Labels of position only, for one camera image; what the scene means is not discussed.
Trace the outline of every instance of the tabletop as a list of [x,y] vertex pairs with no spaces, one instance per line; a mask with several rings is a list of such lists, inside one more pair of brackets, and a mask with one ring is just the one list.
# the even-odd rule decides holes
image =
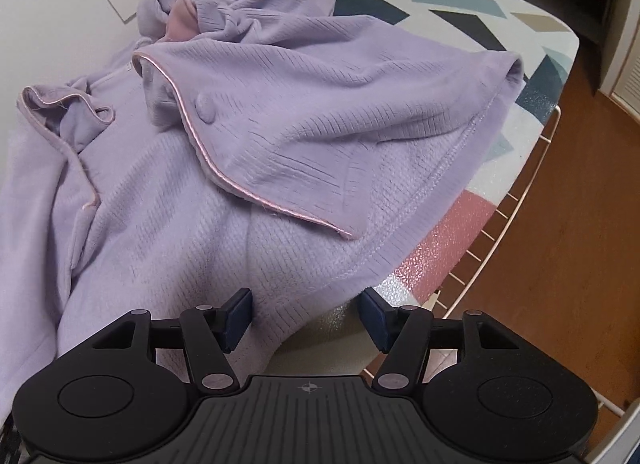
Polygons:
[[522,170],[558,104],[578,37],[524,0],[336,0],[335,16],[369,14],[470,52],[510,50],[526,86],[484,163],[440,223],[377,290],[392,304],[423,304],[468,250]]

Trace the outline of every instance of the ribbed black surface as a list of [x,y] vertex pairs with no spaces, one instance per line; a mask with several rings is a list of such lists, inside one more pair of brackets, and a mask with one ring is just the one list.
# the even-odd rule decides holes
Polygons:
[[[255,377],[238,396],[204,400],[182,433],[155,452],[130,462],[471,464],[481,461],[434,437],[409,400],[378,396],[354,376]],[[52,463],[47,458],[33,462]],[[576,463],[577,460],[566,460],[566,464]]]

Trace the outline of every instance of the wooden floor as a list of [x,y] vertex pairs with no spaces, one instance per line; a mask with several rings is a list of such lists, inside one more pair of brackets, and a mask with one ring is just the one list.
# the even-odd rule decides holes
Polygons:
[[538,177],[453,317],[486,311],[626,407],[640,397],[640,126],[594,96],[597,64],[582,46]]

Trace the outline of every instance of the pink geometric shape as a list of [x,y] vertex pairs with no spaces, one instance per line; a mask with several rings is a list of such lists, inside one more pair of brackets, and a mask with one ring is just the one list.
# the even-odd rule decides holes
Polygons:
[[464,190],[414,252],[394,271],[419,303],[442,283],[476,239],[495,205]]

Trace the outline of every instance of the ribbed fabric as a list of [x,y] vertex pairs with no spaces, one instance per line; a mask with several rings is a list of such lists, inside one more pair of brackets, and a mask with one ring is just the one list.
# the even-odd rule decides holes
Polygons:
[[[138,11],[142,78],[119,54],[18,100],[0,196],[0,419],[24,380],[127,311],[177,317],[239,287],[254,293],[254,321],[229,360],[241,379],[260,371],[291,333],[400,264],[520,91],[515,55],[329,18],[327,0],[191,0],[209,30],[150,44],[175,1]],[[184,371],[176,354],[159,361]]]

